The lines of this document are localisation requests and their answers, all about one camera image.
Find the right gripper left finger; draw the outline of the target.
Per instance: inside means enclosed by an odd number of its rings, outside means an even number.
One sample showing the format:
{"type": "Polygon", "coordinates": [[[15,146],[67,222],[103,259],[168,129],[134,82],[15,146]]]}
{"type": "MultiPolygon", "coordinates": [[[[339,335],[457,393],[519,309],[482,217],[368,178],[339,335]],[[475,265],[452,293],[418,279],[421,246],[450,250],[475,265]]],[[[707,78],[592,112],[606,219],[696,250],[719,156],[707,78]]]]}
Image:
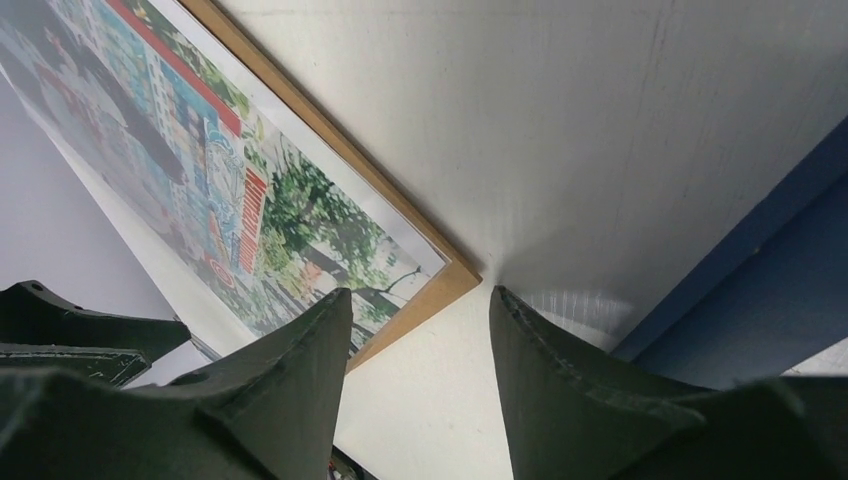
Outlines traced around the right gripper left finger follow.
{"type": "Polygon", "coordinates": [[[61,369],[1,389],[5,479],[322,479],[352,301],[327,294],[284,327],[163,386],[61,369]]]}

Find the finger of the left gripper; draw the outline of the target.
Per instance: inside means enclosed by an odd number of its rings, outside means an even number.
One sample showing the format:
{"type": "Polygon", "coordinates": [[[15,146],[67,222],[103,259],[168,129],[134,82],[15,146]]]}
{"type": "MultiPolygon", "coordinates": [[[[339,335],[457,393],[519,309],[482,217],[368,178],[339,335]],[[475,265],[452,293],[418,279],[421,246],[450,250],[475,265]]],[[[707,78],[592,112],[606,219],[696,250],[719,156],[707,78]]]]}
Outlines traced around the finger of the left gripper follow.
{"type": "Polygon", "coordinates": [[[122,387],[152,366],[141,351],[64,345],[1,345],[1,389],[22,374],[61,369],[113,387],[122,387]]]}
{"type": "Polygon", "coordinates": [[[29,280],[1,292],[1,341],[136,350],[153,362],[191,340],[175,320],[86,310],[29,280]]]}

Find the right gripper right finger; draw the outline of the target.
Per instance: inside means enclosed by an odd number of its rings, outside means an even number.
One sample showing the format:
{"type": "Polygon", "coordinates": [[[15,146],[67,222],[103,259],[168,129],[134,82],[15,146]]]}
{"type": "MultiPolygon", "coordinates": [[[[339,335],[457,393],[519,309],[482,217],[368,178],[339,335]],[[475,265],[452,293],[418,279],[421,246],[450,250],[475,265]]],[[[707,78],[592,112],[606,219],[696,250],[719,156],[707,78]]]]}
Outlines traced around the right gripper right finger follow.
{"type": "Polygon", "coordinates": [[[712,390],[648,373],[503,286],[490,338],[517,479],[843,479],[847,381],[778,376],[712,390]]]}

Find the colourful photo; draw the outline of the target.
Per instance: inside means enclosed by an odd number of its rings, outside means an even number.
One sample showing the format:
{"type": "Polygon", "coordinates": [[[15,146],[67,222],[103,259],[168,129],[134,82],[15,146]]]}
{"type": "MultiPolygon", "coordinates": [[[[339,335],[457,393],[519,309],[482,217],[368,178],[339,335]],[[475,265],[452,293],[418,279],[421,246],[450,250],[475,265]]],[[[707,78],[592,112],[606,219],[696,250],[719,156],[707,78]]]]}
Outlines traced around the colourful photo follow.
{"type": "Polygon", "coordinates": [[[1,69],[217,354],[341,287],[354,356],[447,266],[180,1],[5,1],[1,69]]]}

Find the blue wooden picture frame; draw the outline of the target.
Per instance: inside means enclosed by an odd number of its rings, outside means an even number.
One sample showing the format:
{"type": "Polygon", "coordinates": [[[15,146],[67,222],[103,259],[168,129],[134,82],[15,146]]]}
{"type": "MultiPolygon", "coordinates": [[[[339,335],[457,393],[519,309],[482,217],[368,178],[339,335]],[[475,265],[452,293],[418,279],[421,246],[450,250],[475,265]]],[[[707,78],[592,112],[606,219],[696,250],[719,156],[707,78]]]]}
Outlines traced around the blue wooden picture frame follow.
{"type": "Polygon", "coordinates": [[[847,126],[838,124],[614,355],[713,389],[776,376],[847,336],[847,126]]]}

